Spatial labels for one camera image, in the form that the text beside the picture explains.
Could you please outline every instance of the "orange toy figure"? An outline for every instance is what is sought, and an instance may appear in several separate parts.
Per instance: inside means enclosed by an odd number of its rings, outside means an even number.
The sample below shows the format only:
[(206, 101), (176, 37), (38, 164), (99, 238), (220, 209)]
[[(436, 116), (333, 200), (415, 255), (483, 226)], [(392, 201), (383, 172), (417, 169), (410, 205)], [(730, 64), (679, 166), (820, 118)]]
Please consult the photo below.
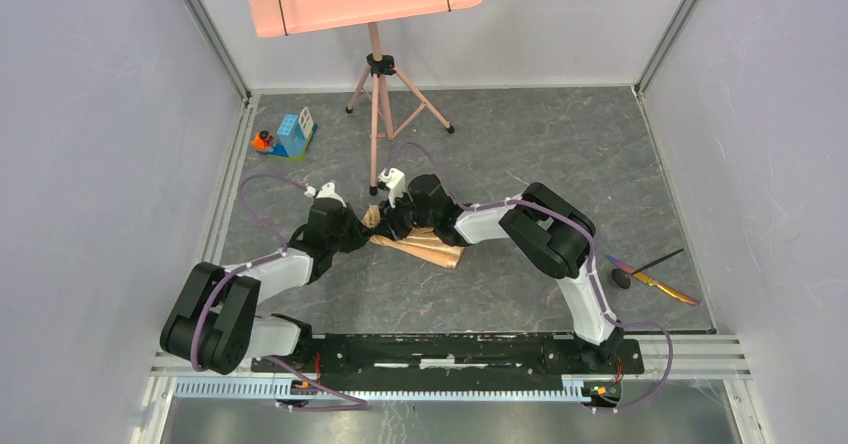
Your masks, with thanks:
[(274, 149), (274, 136), (268, 131), (259, 131), (256, 133), (256, 137), (253, 138), (251, 144), (253, 144), (253, 148), (257, 152), (267, 154)]

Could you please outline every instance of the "marbled floor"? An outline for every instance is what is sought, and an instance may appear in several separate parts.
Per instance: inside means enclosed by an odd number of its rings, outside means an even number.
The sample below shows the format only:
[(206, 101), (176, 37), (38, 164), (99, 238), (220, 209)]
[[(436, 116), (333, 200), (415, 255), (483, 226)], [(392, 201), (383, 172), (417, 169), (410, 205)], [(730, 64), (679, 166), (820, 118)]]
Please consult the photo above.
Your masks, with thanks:
[[(582, 210), (598, 228), (599, 255), (642, 265), (683, 247), (680, 223), (637, 103), (627, 88), (430, 91), (431, 101), (456, 126), (449, 135), (424, 111), (398, 137), (421, 143), (441, 161), (463, 200), (491, 202), (539, 181)], [(352, 115), (349, 94), (262, 96), (254, 131), (276, 131), (286, 113), (309, 106), (320, 126), (301, 163), (248, 150), (242, 177), (289, 174), (319, 187), (335, 180), (357, 212), (385, 199), (368, 194), (370, 103)], [(417, 100), (391, 93), (402, 122)], [(395, 142), (380, 141), (383, 165)], [(408, 178), (432, 172), (410, 149), (396, 167)], [(306, 221), (309, 200), (283, 183), (248, 185), (247, 200), (286, 234)], [(237, 204), (222, 262), (243, 262), (273, 251), (272, 235)], [(612, 266), (598, 261), (608, 281)], [(651, 275), (703, 301), (688, 255), (655, 267)], [(604, 282), (622, 321), (654, 320), (674, 330), (711, 328), (705, 305), (690, 307), (634, 282), (627, 290)], [(279, 294), (260, 312), (281, 312), (316, 332), (568, 331), (571, 317), (555, 282), (537, 271), (509, 241), (469, 248), (449, 271), (399, 251), (367, 245), (339, 254), (319, 281)]]

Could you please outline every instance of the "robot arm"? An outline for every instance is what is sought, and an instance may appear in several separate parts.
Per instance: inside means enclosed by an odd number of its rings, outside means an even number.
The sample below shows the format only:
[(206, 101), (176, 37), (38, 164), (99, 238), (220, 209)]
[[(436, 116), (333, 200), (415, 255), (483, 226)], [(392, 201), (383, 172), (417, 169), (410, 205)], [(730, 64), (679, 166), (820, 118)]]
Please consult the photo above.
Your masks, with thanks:
[[(406, 179), (397, 169), (384, 172), (380, 181), (389, 190), (389, 203), (382, 206), (381, 212), (390, 229), (378, 228), (379, 233), (403, 238), (413, 227), (432, 227), (443, 242), (459, 246), (512, 239), (537, 269), (556, 280), (574, 319), (577, 338), (599, 351), (602, 358), (618, 346), (623, 333), (606, 318), (616, 319), (603, 289), (599, 289), (599, 296), (595, 295), (586, 263), (589, 243), (579, 232), (540, 212), (514, 204), (463, 210), (432, 174), (416, 177), (408, 188), (403, 188)], [(531, 184), (510, 200), (539, 204), (595, 234), (595, 226), (588, 217), (542, 184)]]
[(282, 291), (314, 282), (330, 268), (337, 252), (359, 249), (371, 235), (332, 183), (313, 195), (307, 223), (295, 232), (288, 249), (257, 260), (263, 265), (221, 267), (201, 262), (194, 266), (162, 330), (164, 351), (190, 359), (194, 331), (212, 289), (228, 273), (246, 267), (232, 278), (203, 323), (199, 364), (228, 374), (245, 357), (296, 352), (301, 334), (311, 335), (310, 326), (280, 315), (255, 317), (257, 305)]

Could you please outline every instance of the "colorful knife blade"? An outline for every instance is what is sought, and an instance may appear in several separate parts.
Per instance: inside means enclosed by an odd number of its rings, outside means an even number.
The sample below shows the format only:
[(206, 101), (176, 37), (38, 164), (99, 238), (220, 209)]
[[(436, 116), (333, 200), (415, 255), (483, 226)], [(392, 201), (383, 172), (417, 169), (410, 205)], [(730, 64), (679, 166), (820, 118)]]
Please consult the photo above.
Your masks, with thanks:
[(609, 259), (610, 262), (614, 266), (618, 267), (622, 271), (624, 271), (624, 272), (630, 274), (631, 276), (635, 277), (640, 282), (643, 282), (643, 283), (645, 283), (649, 286), (652, 286), (652, 287), (656, 287), (659, 290), (663, 291), (664, 293), (666, 293), (669, 296), (677, 299), (680, 302), (685, 302), (686, 304), (689, 304), (690, 306), (700, 306), (701, 305), (701, 302), (698, 301), (697, 299), (695, 299), (693, 297), (689, 297), (686, 294), (683, 294), (682, 292), (678, 291), (677, 289), (675, 289), (675, 288), (673, 288), (669, 285), (663, 284), (662, 282), (652, 278), (651, 276), (645, 274), (644, 272), (635, 272), (636, 271), (635, 267), (633, 267), (630, 264), (622, 261), (621, 259), (616, 259), (615, 257), (612, 257), (609, 254), (607, 254), (607, 259)]

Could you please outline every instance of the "metal corner post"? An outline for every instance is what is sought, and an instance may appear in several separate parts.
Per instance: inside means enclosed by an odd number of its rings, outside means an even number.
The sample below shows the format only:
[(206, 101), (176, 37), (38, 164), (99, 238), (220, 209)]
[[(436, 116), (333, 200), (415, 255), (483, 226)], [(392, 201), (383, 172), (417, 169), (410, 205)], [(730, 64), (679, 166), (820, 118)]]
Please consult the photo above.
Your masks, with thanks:
[(227, 51), (227, 47), (224, 45), (221, 35), (218, 34), (218, 30), (215, 28), (215, 24), (212, 22), (212, 18), (206, 11), (203, 2), (201, 0), (183, 1), (191, 13), (191, 17), (197, 23), (200, 33), (203, 34), (203, 38), (209, 43), (215, 55), (218, 56), (221, 66), (223, 66), (224, 71), (230, 79), (230, 83), (233, 85), (233, 89), (241, 96), (242, 101), (247, 104), (251, 96), (250, 88), (241, 76), (238, 67), (236, 67), (233, 57)]
[(656, 76), (660, 65), (665, 60), (671, 50), (671, 47), (674, 45), (675, 41), (677, 41), (680, 31), (683, 29), (683, 26), (686, 25), (686, 22), (692, 15), (692, 10), (698, 4), (698, 1), (699, 0), (680, 1), (680, 5), (677, 6), (677, 10), (674, 11), (674, 16), (672, 16), (671, 21), (668, 23), (668, 27), (666, 27), (662, 38), (660, 38), (659, 44), (657, 44), (656, 49), (654, 49), (654, 53), (648, 60), (645, 70), (642, 71), (642, 75), (639, 76), (639, 80), (636, 81), (636, 85), (633, 86), (633, 90), (637, 94), (644, 94), (651, 85), (651, 81), (653, 81)]

